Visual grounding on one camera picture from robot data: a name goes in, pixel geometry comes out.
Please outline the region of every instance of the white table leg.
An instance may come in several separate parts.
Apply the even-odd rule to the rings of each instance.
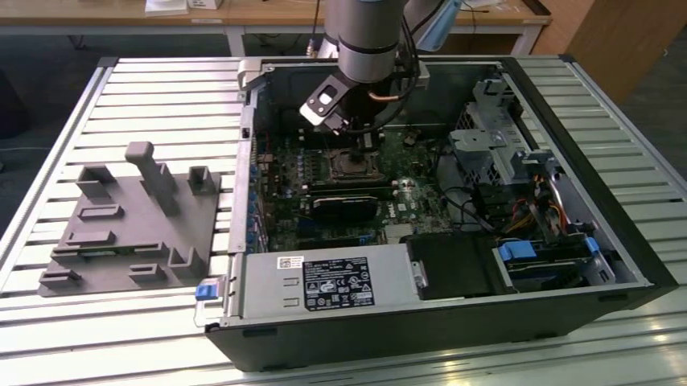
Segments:
[[[542,33],[542,27],[543,25],[540,24],[532,24],[524,27],[524,31],[515,42],[511,55],[528,55],[531,53],[536,38],[539,38],[539,34]]]
[[[224,34],[227,35],[228,41],[228,49],[232,53],[232,56],[246,56],[244,33],[244,26],[227,26],[224,29]]]

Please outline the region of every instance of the robotic arm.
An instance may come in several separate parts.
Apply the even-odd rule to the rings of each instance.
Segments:
[[[336,134],[363,134],[395,118],[420,74],[415,41],[427,51],[443,45],[459,7],[460,0],[330,0],[319,56],[338,57],[339,71],[300,108],[312,125]],[[410,81],[390,95],[398,79]],[[395,101],[400,103],[391,116],[376,121]]]

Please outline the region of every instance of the blue latch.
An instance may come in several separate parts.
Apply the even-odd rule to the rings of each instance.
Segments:
[[[596,243],[596,239],[594,237],[587,237],[584,239],[584,244],[587,244],[587,248],[590,249],[592,256],[602,251],[602,249],[599,248],[599,243]]]
[[[536,257],[535,248],[530,241],[508,241],[498,247],[499,255],[503,261],[511,259],[532,259]]]
[[[202,302],[206,300],[215,300],[218,299],[218,293],[219,293],[219,285],[218,283],[212,284],[199,284],[199,286],[195,288],[195,300]]]

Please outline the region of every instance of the open computer chassis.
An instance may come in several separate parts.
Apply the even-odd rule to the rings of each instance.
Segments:
[[[676,287],[518,61],[423,60],[427,90],[355,149],[288,117],[335,63],[242,63],[231,263],[206,336],[244,371],[566,335]]]

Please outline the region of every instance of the power supply label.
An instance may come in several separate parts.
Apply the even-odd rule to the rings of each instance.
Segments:
[[[308,311],[375,305],[367,257],[304,261],[303,278]]]

